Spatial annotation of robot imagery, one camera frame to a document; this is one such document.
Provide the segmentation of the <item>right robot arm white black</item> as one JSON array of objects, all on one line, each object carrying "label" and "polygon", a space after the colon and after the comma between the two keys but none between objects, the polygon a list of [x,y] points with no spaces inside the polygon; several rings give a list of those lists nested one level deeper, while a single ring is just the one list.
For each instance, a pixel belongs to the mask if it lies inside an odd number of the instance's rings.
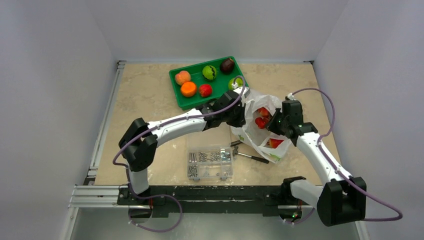
[{"label": "right robot arm white black", "polygon": [[367,184],[362,177],[353,177],[339,164],[311,122],[304,122],[303,108],[298,100],[285,100],[276,108],[266,129],[291,140],[309,160],[322,186],[304,177],[283,181],[280,196],[288,204],[302,200],[315,208],[327,226],[364,220]]}]

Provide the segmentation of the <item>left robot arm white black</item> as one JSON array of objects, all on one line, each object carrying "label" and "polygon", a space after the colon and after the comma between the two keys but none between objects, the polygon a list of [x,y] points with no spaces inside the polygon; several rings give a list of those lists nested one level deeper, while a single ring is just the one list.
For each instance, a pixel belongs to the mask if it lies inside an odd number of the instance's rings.
[{"label": "left robot arm white black", "polygon": [[244,101],[250,94],[248,87],[228,90],[212,103],[204,103],[186,113],[159,121],[134,120],[118,143],[118,155],[127,163],[128,181],[132,187],[129,197],[138,205],[149,199],[148,167],[156,149],[181,136],[207,131],[226,123],[242,127],[245,121]]}]

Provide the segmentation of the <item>fake red apple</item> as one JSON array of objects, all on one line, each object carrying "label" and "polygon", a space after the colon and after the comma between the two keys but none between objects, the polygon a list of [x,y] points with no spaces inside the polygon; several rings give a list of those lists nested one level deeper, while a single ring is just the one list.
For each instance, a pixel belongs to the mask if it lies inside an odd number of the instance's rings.
[{"label": "fake red apple", "polygon": [[213,88],[210,84],[202,84],[198,91],[202,98],[207,98],[213,93]]}]

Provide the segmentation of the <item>fake green apple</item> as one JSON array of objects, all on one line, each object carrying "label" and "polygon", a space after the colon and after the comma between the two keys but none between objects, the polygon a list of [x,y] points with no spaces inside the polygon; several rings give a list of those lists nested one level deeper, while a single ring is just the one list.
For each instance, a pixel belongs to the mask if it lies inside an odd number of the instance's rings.
[{"label": "fake green apple", "polygon": [[243,80],[240,77],[230,79],[228,83],[229,90],[235,90],[243,86]]}]

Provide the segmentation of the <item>white plastic bag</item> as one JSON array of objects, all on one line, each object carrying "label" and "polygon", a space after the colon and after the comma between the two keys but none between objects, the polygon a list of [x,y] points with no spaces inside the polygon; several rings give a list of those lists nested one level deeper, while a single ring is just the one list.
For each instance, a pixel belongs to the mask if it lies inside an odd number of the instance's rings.
[{"label": "white plastic bag", "polygon": [[[250,95],[244,103],[245,124],[242,127],[231,127],[232,134],[237,140],[252,147],[263,158],[272,163],[278,163],[285,157],[292,142],[283,135],[259,129],[255,124],[255,119],[261,116],[257,110],[262,107],[266,108],[270,114],[274,114],[277,108],[282,107],[282,100],[276,96],[250,89]],[[268,145],[270,138],[284,140],[284,142],[277,148],[270,148]]]}]

